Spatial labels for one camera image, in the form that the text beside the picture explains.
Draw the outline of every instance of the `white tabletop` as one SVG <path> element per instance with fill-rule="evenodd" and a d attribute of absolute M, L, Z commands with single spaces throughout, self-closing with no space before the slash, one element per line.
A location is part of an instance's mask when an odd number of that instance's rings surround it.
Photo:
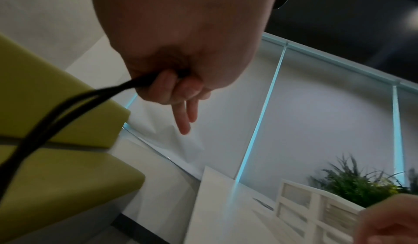
<path fill-rule="evenodd" d="M 185 244 L 277 244 L 266 196 L 206 167 Z"/>

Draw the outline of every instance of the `black cord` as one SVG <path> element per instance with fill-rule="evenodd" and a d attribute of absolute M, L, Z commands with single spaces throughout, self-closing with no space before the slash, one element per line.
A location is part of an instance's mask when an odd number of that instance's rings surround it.
<path fill-rule="evenodd" d="M 189 72 L 182 70 L 179 78 L 187 76 Z M 119 86 L 103 88 L 76 95 L 57 105 L 49 112 L 19 143 L 12 155 L 0 165 L 0 203 L 13 177 L 16 175 L 22 162 L 49 139 L 60 132 L 68 124 L 94 109 L 118 93 L 131 89 L 150 86 L 158 74 L 149 74 L 127 81 Z M 90 99 L 66 115 L 59 117 L 72 106 Z"/>

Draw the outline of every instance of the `yellow cushion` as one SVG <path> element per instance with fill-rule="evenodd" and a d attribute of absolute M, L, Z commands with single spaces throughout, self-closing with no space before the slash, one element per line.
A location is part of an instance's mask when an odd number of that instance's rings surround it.
<path fill-rule="evenodd" d="M 0 136 L 24 137 L 57 104 L 88 90 L 90 86 L 0 35 Z M 51 141 L 110 148 L 129 114 L 118 103 L 105 102 Z"/>
<path fill-rule="evenodd" d="M 0 163 L 15 146 L 0 146 Z M 39 149 L 0 204 L 0 243 L 141 188 L 145 176 L 106 153 Z"/>

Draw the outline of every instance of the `black ceiling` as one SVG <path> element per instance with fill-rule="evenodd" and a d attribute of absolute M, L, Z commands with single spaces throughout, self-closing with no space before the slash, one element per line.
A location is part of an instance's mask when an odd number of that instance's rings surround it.
<path fill-rule="evenodd" d="M 289 0 L 266 32 L 418 82 L 414 10 L 418 0 Z"/>

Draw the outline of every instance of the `skin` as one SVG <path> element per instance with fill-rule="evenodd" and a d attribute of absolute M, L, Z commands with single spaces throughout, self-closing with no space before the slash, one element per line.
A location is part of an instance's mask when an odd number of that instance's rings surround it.
<path fill-rule="evenodd" d="M 362 211 L 354 244 L 418 244 L 418 196 L 399 194 Z"/>
<path fill-rule="evenodd" d="M 198 103 L 251 62 L 275 0 L 93 0 L 111 46 L 133 78 L 159 72 L 144 100 L 172 105 L 182 134 Z M 191 75 L 179 80 L 176 70 Z"/>

